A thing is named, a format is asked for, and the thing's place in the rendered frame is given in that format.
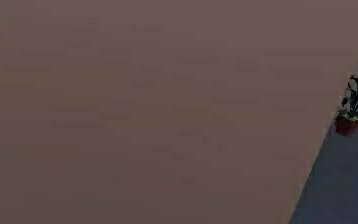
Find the house plant in red pot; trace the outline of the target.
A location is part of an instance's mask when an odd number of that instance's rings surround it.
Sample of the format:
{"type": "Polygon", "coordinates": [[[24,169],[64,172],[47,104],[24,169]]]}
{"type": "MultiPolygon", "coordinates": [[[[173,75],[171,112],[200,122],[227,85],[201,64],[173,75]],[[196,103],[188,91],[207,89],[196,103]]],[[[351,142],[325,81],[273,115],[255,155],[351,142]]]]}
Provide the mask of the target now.
{"type": "Polygon", "coordinates": [[[340,109],[335,118],[335,130],[342,136],[353,136],[358,132],[358,76],[349,77],[340,109]]]}

